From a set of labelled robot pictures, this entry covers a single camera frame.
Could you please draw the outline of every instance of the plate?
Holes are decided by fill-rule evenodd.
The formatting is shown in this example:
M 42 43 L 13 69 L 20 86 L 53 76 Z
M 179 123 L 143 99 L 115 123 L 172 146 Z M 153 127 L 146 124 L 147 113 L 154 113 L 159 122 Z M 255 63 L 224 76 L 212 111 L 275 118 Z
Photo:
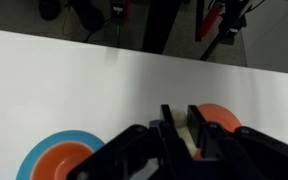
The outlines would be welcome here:
M 217 104 L 201 104 L 197 106 L 206 121 L 213 121 L 221 124 L 224 129 L 234 132 L 241 126 L 237 117 L 228 109 Z
M 48 173 L 54 177 L 52 180 L 60 178 L 72 165 L 78 164 L 103 146 L 103 141 L 98 137 L 84 131 L 70 130 L 53 134 L 38 143 L 28 153 L 19 168 L 16 180 L 41 178 L 37 175 L 38 172 L 46 169 L 44 167 L 48 161 L 54 160 L 57 162 L 50 165 L 52 170 Z

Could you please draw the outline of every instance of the white surface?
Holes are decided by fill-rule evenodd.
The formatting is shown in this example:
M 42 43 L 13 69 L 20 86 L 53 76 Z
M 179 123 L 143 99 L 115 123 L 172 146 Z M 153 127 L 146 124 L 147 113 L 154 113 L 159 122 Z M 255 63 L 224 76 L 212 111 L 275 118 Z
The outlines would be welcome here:
M 246 17 L 243 38 L 248 66 L 288 73 L 288 1 L 266 0 Z
M 288 74 L 0 31 L 0 180 L 58 131 L 107 142 L 159 106 L 216 103 L 288 143 Z

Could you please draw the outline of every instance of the white table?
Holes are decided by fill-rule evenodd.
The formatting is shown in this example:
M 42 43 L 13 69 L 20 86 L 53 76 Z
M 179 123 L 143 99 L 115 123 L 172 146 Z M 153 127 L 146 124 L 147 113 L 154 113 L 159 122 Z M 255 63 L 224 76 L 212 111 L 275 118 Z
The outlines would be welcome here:
M 0 31 L 0 180 L 68 129 L 105 142 L 161 104 L 216 103 L 288 143 L 288 74 Z

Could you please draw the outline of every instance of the black shoe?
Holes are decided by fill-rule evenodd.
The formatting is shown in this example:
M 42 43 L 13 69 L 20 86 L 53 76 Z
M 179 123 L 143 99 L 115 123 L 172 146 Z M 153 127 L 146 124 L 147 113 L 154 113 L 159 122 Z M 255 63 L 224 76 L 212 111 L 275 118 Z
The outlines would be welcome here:
M 41 17 L 46 21 L 50 21 L 60 13 L 60 3 L 58 0 L 39 0 L 38 9 Z
M 104 15 L 92 5 L 91 0 L 70 0 L 69 5 L 76 11 L 83 27 L 96 32 L 104 25 Z

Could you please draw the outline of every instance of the black cable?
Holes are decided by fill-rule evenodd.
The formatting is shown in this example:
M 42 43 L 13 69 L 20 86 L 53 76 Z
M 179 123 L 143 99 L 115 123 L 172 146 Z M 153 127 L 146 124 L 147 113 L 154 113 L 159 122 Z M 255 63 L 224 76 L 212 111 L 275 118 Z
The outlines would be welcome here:
M 88 33 L 86 39 L 83 41 L 83 43 L 87 43 L 90 37 L 92 36 L 93 32 Z
M 258 6 L 260 6 L 263 2 L 265 2 L 265 0 L 262 0 L 260 3 L 258 3 L 256 6 L 254 6 L 253 8 L 250 8 L 249 10 L 247 10 L 247 13 L 248 12 L 251 12 L 253 11 L 254 9 L 256 9 Z
M 211 10 L 212 6 L 214 5 L 215 0 L 212 0 L 210 4 L 208 4 L 208 10 Z

